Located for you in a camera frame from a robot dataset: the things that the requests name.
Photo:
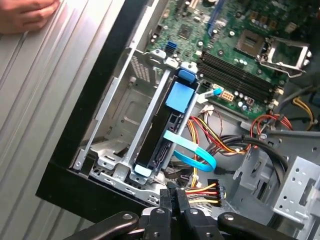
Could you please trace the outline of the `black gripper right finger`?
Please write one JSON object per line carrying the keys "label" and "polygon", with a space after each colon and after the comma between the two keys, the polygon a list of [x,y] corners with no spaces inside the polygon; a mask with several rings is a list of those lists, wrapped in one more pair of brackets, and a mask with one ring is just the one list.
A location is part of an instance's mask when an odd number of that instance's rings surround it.
{"label": "black gripper right finger", "polygon": [[175,190],[175,207],[182,221],[183,240],[274,240],[276,231],[234,212],[218,216],[217,222],[192,208],[184,190]]}

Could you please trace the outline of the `person's bare hand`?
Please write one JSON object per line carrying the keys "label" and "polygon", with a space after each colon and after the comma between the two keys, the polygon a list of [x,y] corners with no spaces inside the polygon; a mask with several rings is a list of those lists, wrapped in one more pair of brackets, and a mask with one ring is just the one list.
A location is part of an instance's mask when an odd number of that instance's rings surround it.
{"label": "person's bare hand", "polygon": [[2,35],[37,31],[43,28],[60,5],[59,0],[2,0]]}

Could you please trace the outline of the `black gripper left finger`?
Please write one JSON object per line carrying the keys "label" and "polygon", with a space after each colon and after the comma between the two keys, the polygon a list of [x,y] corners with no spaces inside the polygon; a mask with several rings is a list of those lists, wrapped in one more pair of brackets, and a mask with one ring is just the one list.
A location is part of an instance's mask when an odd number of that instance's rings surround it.
{"label": "black gripper left finger", "polygon": [[160,191],[159,206],[149,207],[141,216],[129,211],[116,213],[84,230],[85,240],[169,240],[175,190]]}

